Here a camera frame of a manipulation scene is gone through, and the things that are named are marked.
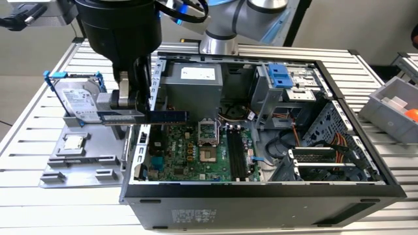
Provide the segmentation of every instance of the metal table surface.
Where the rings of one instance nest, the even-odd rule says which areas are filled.
[[[159,51],[198,52],[195,43],[164,43]],[[239,46],[243,56],[322,60],[358,112],[367,95],[383,84],[363,59],[346,50]],[[111,92],[117,87],[111,62],[97,55],[88,42],[73,43],[55,71],[104,74]],[[119,233],[144,231],[131,208],[119,205],[119,187],[37,188],[39,177],[60,136],[64,110],[44,84],[0,143],[0,230],[1,234]],[[418,234],[418,145],[399,144],[373,124],[360,122],[375,147],[406,191],[407,199],[375,212],[344,228],[190,230],[174,234]]]

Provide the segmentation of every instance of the green circuit board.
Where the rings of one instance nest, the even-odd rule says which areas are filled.
[[[248,130],[240,132],[243,145],[251,148],[251,134]],[[247,150],[243,157],[247,162]],[[170,126],[167,130],[167,148],[164,151],[164,166],[156,174],[148,175],[151,181],[235,181],[231,179],[231,167],[228,157],[226,131],[219,131],[219,145],[198,145],[198,126]],[[259,181],[258,165],[252,164],[254,173],[248,175],[248,181]]]

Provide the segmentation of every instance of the gray plastic tray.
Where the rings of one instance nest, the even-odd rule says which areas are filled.
[[[418,143],[418,123],[405,115],[418,109],[418,88],[394,77],[368,97],[359,115],[402,143]]]

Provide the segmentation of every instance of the white wall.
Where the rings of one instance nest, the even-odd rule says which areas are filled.
[[[418,0],[312,0],[295,47],[356,49],[371,64],[389,64],[397,52],[418,52],[410,34]]]
[[[0,15],[8,13],[0,0]],[[415,52],[410,32],[418,24],[418,0],[312,0],[296,35],[296,47],[356,49],[371,64],[389,64],[398,51]],[[71,26],[0,28],[0,75],[39,75],[52,69],[71,40]],[[200,35],[163,19],[163,39]],[[242,43],[252,43],[239,38]]]

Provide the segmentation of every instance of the blue plastic latch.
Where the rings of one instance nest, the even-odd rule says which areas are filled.
[[[97,71],[96,74],[95,74],[95,77],[97,78],[97,81],[99,81],[100,92],[105,93],[107,89],[105,89],[105,86],[104,86],[103,74]]]
[[[51,72],[48,70],[45,70],[44,74],[43,74],[44,75],[44,81],[45,81],[47,85],[49,86],[51,91],[55,92],[55,88],[52,86],[52,82],[51,82],[51,79],[49,79],[49,74],[51,74]]]
[[[67,72],[55,72],[51,76],[51,78],[67,78],[68,73]]]
[[[287,68],[282,64],[268,64],[268,76],[272,79],[274,87],[291,88],[294,86]]]
[[[264,161],[264,158],[251,156],[251,160],[255,160],[255,161]]]

